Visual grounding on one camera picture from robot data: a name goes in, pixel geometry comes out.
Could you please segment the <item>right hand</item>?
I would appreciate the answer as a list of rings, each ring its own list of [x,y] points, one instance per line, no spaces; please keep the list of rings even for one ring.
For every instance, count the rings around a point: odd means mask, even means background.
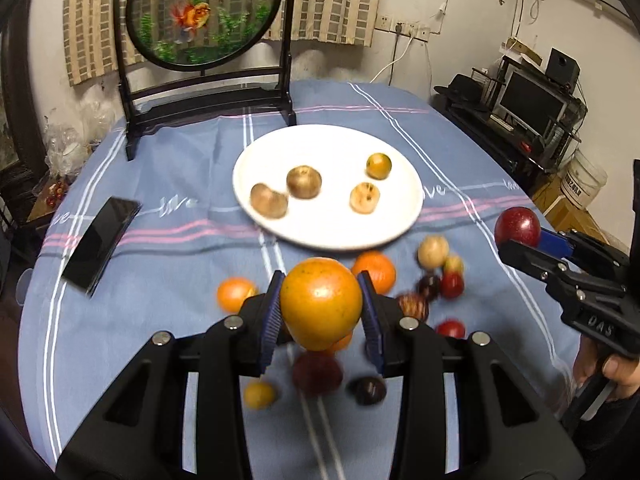
[[[611,354],[599,363],[604,351],[592,339],[580,336],[579,350],[574,361],[573,375],[577,385],[581,387],[597,372],[616,385],[608,396],[609,401],[625,400],[633,396],[640,386],[640,370],[638,360],[628,360],[618,354]]]

